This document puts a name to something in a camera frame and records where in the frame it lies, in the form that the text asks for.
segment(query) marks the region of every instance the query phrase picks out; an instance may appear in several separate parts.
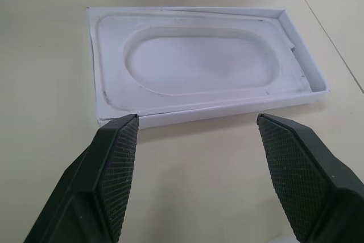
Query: white box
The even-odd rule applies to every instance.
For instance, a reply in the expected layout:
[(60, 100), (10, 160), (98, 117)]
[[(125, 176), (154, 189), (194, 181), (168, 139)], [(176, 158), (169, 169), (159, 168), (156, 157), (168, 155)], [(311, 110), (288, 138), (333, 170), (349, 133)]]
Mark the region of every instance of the white box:
[(91, 7), (100, 125), (140, 128), (314, 102), (329, 86), (283, 9)]

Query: black plastic part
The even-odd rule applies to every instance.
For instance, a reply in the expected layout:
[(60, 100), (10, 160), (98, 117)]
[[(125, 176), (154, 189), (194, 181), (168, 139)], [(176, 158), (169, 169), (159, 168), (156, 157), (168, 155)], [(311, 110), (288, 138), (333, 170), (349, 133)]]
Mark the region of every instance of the black plastic part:
[(364, 184), (309, 127), (258, 116), (271, 179), (301, 243), (364, 242)]
[(100, 128), (66, 169), (25, 243), (116, 243), (133, 178), (139, 119)]

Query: rounded rectangular cavity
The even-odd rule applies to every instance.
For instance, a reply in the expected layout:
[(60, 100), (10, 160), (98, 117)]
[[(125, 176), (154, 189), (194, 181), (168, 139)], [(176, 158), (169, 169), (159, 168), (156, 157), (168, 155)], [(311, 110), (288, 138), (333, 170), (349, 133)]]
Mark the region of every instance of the rounded rectangular cavity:
[(172, 95), (261, 88), (279, 74), (263, 38), (229, 28), (146, 28), (129, 37), (123, 60), (142, 87)]
[(106, 13), (93, 22), (104, 117), (265, 104), (312, 92), (274, 18), (146, 11)]

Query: beige table surface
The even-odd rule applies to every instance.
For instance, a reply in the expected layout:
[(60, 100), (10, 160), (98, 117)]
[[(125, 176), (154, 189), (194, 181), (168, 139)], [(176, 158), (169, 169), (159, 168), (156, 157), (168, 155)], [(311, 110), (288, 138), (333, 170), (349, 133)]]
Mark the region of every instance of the beige table surface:
[[(0, 0), (0, 242), (22, 242), (95, 118), (88, 6), (285, 7), (332, 92), (269, 111), (312, 127), (364, 180), (364, 96), (304, 0)], [(142, 130), (122, 242), (266, 242), (289, 233), (257, 114)]]
[(306, 0), (364, 92), (364, 0)]

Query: oval recess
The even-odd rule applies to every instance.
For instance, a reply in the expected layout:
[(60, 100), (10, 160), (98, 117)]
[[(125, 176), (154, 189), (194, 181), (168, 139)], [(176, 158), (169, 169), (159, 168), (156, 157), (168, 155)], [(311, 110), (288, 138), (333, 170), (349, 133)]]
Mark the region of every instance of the oval recess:
[(123, 57), (139, 85), (168, 95), (261, 88), (280, 63), (254, 33), (216, 27), (150, 27), (128, 39)]

